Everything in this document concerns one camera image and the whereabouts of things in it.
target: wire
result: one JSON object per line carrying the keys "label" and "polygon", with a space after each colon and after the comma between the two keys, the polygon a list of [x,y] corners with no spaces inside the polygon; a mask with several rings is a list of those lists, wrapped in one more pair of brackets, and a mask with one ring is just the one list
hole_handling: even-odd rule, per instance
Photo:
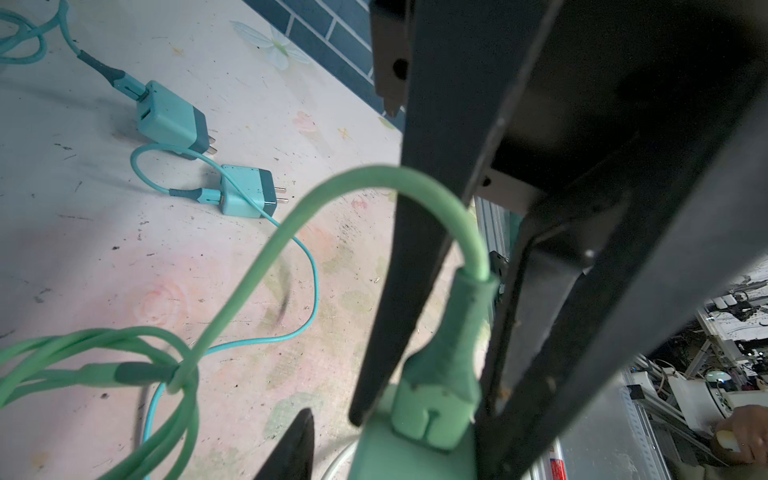
{"label": "wire", "polygon": [[[166,144],[139,147],[131,154],[132,161],[135,163],[135,157],[150,150],[173,151],[200,158],[208,164],[215,164],[197,152]],[[232,181],[226,171],[222,170],[220,173],[233,185],[237,184]],[[237,286],[192,348],[188,347],[182,339],[173,333],[149,326],[119,330],[86,329],[64,336],[25,340],[0,349],[0,366],[19,356],[24,357],[10,370],[6,377],[0,378],[0,406],[7,405],[30,393],[73,385],[112,387],[160,383],[167,385],[167,390],[172,393],[182,390],[184,396],[170,418],[135,452],[132,452],[112,470],[101,476],[101,480],[139,480],[156,468],[184,437],[179,456],[165,477],[166,480],[176,480],[187,466],[197,441],[200,424],[197,408],[197,364],[200,359],[207,354],[235,346],[293,338],[309,326],[310,322],[308,321],[298,330],[282,337],[240,340],[211,348],[211,344],[247,301],[296,232],[324,204],[351,191],[370,187],[392,188],[421,204],[445,225],[461,247],[465,259],[464,274],[479,281],[488,279],[490,274],[488,255],[485,252],[485,244],[477,230],[475,220],[450,190],[442,186],[437,180],[407,167],[361,167],[337,175],[320,184],[296,205],[283,224],[266,242],[240,281],[240,285]],[[154,336],[162,339],[177,351],[181,360],[176,360],[161,349],[149,345],[140,338],[141,336]],[[72,371],[48,369],[54,363],[94,348],[137,353],[146,356],[152,363],[87,364]],[[156,392],[155,396],[159,399],[161,393]]]}
{"label": "wire", "polygon": [[[67,25],[68,10],[69,4],[67,1],[60,0],[56,15],[38,27],[23,15],[12,12],[7,8],[0,8],[0,20],[18,25],[18,30],[15,34],[0,38],[0,64],[28,65],[42,60],[48,52],[48,43],[43,35],[57,26],[61,30],[61,36],[64,37],[69,48],[72,49],[75,55],[80,55],[80,48],[74,44],[74,40],[72,40],[72,36],[69,34],[69,26]],[[5,56],[5,53],[18,47],[23,41],[31,40],[32,38],[37,38],[40,44],[35,53],[26,57]]]}
{"label": "wire", "polygon": [[357,441],[358,439],[354,439],[349,443],[349,445],[344,447],[344,449],[336,456],[336,458],[333,459],[333,462],[328,465],[328,469],[325,473],[323,473],[323,477],[320,480],[333,480],[333,477],[335,477],[336,473],[338,473],[341,464],[346,462],[349,457],[355,453],[355,449],[357,449]]}

